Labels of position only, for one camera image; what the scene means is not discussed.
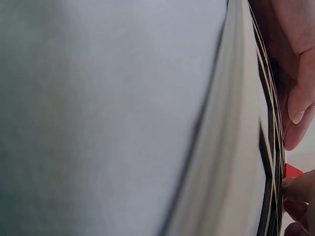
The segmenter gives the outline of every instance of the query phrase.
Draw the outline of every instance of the hand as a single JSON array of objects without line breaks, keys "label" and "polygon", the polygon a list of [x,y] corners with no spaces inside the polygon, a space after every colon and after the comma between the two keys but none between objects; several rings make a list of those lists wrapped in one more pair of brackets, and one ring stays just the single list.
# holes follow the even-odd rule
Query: hand
[{"label": "hand", "polygon": [[283,180],[283,206],[295,223],[284,236],[315,236],[315,170]]},{"label": "hand", "polygon": [[250,2],[267,51],[280,66],[277,91],[284,147],[292,150],[315,115],[315,1]]}]

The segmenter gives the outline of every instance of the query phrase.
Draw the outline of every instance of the fingernail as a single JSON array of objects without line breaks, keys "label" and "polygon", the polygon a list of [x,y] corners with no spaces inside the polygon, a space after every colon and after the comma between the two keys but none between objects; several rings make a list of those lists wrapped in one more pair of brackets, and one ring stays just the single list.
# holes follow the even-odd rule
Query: fingernail
[{"label": "fingernail", "polygon": [[291,183],[291,181],[292,181],[293,179],[294,179],[293,177],[284,178],[284,179],[282,180],[282,186],[283,186],[283,187],[288,186],[288,185]]},{"label": "fingernail", "polygon": [[301,119],[303,118],[304,112],[297,112],[294,116],[294,118],[292,119],[292,122],[295,124],[300,123]]}]

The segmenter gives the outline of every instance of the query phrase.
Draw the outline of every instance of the white surface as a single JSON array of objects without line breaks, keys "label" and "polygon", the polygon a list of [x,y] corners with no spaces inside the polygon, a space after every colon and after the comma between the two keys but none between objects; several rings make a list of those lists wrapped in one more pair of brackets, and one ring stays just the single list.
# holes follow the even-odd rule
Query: white surface
[{"label": "white surface", "polygon": [[0,3],[3,235],[157,234],[225,11],[224,0]]}]

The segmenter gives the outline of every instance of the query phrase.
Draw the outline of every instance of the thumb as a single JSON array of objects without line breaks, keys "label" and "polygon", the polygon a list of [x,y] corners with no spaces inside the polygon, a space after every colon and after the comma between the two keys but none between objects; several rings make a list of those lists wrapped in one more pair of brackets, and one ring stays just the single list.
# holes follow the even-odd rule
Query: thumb
[{"label": "thumb", "polygon": [[288,98],[288,114],[293,123],[298,124],[315,100],[315,48],[300,56],[297,84]]}]

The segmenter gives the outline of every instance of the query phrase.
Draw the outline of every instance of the finger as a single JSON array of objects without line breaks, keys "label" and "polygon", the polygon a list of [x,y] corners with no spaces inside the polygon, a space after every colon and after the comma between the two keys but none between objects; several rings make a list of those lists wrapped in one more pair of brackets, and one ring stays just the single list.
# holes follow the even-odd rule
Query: finger
[{"label": "finger", "polygon": [[277,60],[280,67],[289,75],[297,80],[299,57],[293,52],[286,36],[282,31],[273,37],[268,45],[268,51]]},{"label": "finger", "polygon": [[315,101],[315,48],[300,57],[297,85],[288,99],[288,113],[293,123],[298,124],[306,109]]},{"label": "finger", "polygon": [[315,170],[283,179],[283,195],[293,202],[309,203],[315,193]]},{"label": "finger", "polygon": [[284,111],[287,111],[286,101],[287,94],[289,91],[290,80],[291,80],[290,76],[282,68],[280,68],[276,88],[279,99],[281,117],[283,117]]},{"label": "finger", "polygon": [[299,223],[291,223],[285,229],[284,236],[309,236]]},{"label": "finger", "polygon": [[314,190],[310,193],[310,197],[309,197],[309,207],[307,210],[307,219],[308,219],[308,223],[309,223],[309,229],[310,229],[310,233],[311,235],[315,235],[315,192]]},{"label": "finger", "polygon": [[283,206],[291,218],[295,222],[299,223],[306,232],[309,232],[309,226],[307,222],[308,205],[303,202],[291,202],[287,199],[284,201]]},{"label": "finger", "polygon": [[287,119],[289,125],[286,124],[286,132],[284,135],[284,148],[286,150],[293,150],[296,148],[296,146],[303,139],[307,129],[312,123],[314,116],[315,106],[311,105],[305,111],[302,120],[298,124],[294,124],[293,122],[288,121],[289,119]]}]

